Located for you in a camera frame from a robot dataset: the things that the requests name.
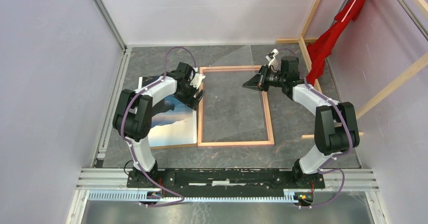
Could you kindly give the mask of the ocean landscape photo print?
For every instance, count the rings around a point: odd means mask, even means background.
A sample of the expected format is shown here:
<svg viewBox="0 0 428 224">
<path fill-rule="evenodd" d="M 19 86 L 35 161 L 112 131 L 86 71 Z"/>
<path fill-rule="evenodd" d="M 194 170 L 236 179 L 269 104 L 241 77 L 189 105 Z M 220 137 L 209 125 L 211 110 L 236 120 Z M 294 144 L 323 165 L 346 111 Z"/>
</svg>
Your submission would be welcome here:
<svg viewBox="0 0 428 224">
<path fill-rule="evenodd" d="M 148 133 L 152 149 L 188 147 L 197 145 L 196 111 L 173 97 L 177 81 L 162 76 L 139 78 L 139 92 L 153 100 L 151 129 Z"/>
</svg>

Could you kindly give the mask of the clear acrylic sheet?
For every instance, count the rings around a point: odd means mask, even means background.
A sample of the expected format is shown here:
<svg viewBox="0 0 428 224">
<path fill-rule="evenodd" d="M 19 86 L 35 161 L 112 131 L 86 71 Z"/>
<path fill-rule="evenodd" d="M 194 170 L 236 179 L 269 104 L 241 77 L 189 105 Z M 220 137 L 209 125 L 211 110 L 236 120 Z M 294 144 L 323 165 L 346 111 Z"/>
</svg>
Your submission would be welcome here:
<svg viewBox="0 0 428 224">
<path fill-rule="evenodd" d="M 243 46 L 211 66 L 256 66 L 251 47 Z M 209 72 L 203 89 L 203 142 L 267 140 L 261 91 L 242 84 L 258 71 Z"/>
</svg>

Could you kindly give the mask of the pink wooden picture frame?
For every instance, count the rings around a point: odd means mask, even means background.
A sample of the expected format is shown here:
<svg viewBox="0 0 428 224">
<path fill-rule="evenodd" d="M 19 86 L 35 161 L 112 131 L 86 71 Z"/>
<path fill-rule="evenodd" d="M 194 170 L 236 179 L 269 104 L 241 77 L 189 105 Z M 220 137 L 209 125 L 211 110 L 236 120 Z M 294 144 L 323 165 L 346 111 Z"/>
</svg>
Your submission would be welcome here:
<svg viewBox="0 0 428 224">
<path fill-rule="evenodd" d="M 200 67 L 199 72 L 206 74 L 209 72 L 240 72 L 240 71 L 258 71 L 261 66 L 211 66 Z M 275 144 L 271 113 L 269 107 L 268 94 L 261 92 L 264 121 L 267 132 L 267 140 L 263 141 L 234 141 L 234 142 L 203 142 L 203 99 L 200 101 L 197 110 L 197 146 L 198 147 L 236 147 L 236 146 L 272 146 Z"/>
</svg>

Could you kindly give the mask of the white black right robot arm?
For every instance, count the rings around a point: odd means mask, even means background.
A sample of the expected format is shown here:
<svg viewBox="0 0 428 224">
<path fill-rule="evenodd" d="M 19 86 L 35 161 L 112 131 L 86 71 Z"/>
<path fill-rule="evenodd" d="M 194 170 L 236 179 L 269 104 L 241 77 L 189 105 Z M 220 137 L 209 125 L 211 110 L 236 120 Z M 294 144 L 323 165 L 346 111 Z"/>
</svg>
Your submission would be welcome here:
<svg viewBox="0 0 428 224">
<path fill-rule="evenodd" d="M 291 180 L 298 188 L 306 187 L 312 177 L 324 174 L 327 163 L 350 154 L 360 143 L 353 104 L 338 102 L 315 90 L 306 78 L 301 78 L 297 57 L 282 57 L 278 67 L 272 63 L 261 66 L 242 86 L 263 92 L 271 87 L 280 88 L 315 116 L 314 147 L 292 168 Z"/>
</svg>

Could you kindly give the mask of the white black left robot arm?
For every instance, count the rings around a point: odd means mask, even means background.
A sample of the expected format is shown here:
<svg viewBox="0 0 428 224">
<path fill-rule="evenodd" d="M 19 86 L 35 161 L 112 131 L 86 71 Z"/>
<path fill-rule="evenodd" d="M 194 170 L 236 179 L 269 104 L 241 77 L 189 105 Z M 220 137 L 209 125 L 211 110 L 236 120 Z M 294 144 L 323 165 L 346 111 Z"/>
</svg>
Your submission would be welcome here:
<svg viewBox="0 0 428 224">
<path fill-rule="evenodd" d="M 173 96 L 192 110 L 197 110 L 205 91 L 201 85 L 205 75 L 197 68 L 180 62 L 171 72 L 155 76 L 136 90 L 124 89 L 114 113 L 112 126 L 130 150 L 133 167 L 140 171 L 139 181 L 146 187 L 158 183 L 156 160 L 149 146 L 152 118 L 165 108 L 165 98 Z"/>
</svg>

